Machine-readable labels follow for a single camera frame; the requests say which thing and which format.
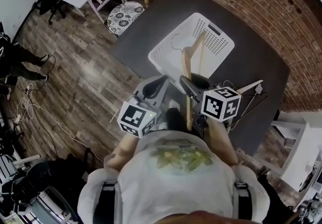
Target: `white cube with black markers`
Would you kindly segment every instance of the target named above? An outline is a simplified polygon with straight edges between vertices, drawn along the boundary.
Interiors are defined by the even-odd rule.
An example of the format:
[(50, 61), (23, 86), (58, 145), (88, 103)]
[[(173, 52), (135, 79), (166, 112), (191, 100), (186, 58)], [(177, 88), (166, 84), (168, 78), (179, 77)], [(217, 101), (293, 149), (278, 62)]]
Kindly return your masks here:
[(156, 113), (124, 102), (117, 122), (123, 131), (142, 138), (155, 125)]
[(223, 122), (237, 115), (241, 98), (241, 94), (230, 87), (205, 91), (201, 113)]

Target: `person's left arm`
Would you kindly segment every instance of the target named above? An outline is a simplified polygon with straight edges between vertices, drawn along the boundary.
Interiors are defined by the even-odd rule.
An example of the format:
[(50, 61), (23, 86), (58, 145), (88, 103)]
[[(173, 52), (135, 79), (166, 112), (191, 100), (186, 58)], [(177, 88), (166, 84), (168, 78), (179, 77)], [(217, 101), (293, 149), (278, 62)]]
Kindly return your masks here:
[(125, 134), (120, 143), (112, 152), (112, 155), (115, 156), (109, 159), (105, 165), (108, 168), (120, 172), (125, 164), (127, 164), (133, 158), (138, 141), (139, 138), (136, 136), (129, 133)]

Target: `black strap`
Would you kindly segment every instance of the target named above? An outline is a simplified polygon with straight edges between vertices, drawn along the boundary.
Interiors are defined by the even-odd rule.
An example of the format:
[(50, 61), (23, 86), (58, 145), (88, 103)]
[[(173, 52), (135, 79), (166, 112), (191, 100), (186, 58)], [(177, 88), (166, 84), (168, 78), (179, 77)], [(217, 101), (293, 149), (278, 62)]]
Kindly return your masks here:
[(114, 223), (115, 184), (105, 183), (93, 216), (93, 224)]
[(253, 216), (252, 196), (248, 184), (236, 182), (238, 191), (238, 219), (251, 220)]

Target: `wooden floor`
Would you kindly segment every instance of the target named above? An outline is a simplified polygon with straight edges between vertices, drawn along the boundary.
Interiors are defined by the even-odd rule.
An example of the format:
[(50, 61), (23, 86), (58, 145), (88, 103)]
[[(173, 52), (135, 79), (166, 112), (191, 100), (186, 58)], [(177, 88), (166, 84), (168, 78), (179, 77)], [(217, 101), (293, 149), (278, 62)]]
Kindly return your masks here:
[[(39, 16), (38, 12), (34, 12), (25, 23), (18, 41), (38, 56), (49, 53), (56, 58), (49, 81), (40, 91), (33, 92), (32, 103), (48, 111), (72, 137), (89, 146), (103, 159), (124, 134), (116, 119), (112, 118), (123, 101), (128, 100), (139, 79), (111, 55), (111, 46), (117, 38), (105, 29), (90, 8), (84, 10), (87, 15), (85, 18), (68, 7), (66, 18), (62, 19), (57, 15), (52, 25), (47, 23), (48, 14)], [(108, 12), (102, 12), (105, 19), (107, 14)], [(26, 66), (47, 73), (53, 63), (54, 59), (50, 58), (42, 68), (29, 64)], [(8, 107), (15, 115), (23, 115), (25, 112), (21, 104), (18, 109), (17, 105), (24, 97), (24, 92), (20, 90), (24, 90), (29, 83), (33, 83), (35, 88), (42, 84), (19, 78), (12, 98), (8, 101)], [(69, 153), (83, 157), (85, 146), (73, 141), (47, 112), (38, 108), (36, 112), (53, 138), (60, 158), (65, 158)], [(33, 119), (31, 117), (26, 114), (21, 122), (26, 134), (21, 144), (26, 149), (26, 155), (40, 154), (55, 159), (56, 153), (50, 136), (40, 125), (36, 115), (33, 115)], [(287, 157), (280, 146), (281, 143), (276, 142), (268, 132), (259, 154), (265, 158), (279, 155), (277, 161), (280, 164)], [(263, 166), (243, 152), (239, 152), (239, 156), (253, 170), (262, 170)], [(99, 160), (95, 160), (93, 164), (94, 167), (102, 166)], [(270, 181), (283, 201), (291, 205), (298, 194), (278, 179), (270, 178)]]

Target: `black table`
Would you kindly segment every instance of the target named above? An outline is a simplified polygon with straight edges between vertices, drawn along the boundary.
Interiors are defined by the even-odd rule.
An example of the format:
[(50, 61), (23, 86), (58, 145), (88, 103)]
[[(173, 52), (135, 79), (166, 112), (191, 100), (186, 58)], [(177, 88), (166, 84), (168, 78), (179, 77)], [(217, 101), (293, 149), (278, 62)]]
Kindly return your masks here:
[[(212, 0), (156, 0), (118, 39), (112, 53), (139, 77), (158, 75), (148, 60), (149, 52), (195, 12), (216, 24), (235, 43), (232, 52), (210, 77), (212, 81), (229, 80), (240, 88), (264, 80), (262, 86), (267, 99), (229, 133), (235, 148), (253, 155), (276, 114), (289, 68), (261, 36), (227, 9)], [(168, 89), (168, 95), (185, 105), (185, 96), (173, 86)], [(255, 98), (250, 108), (262, 98)], [(242, 99), (237, 117), (249, 101), (250, 97)]]

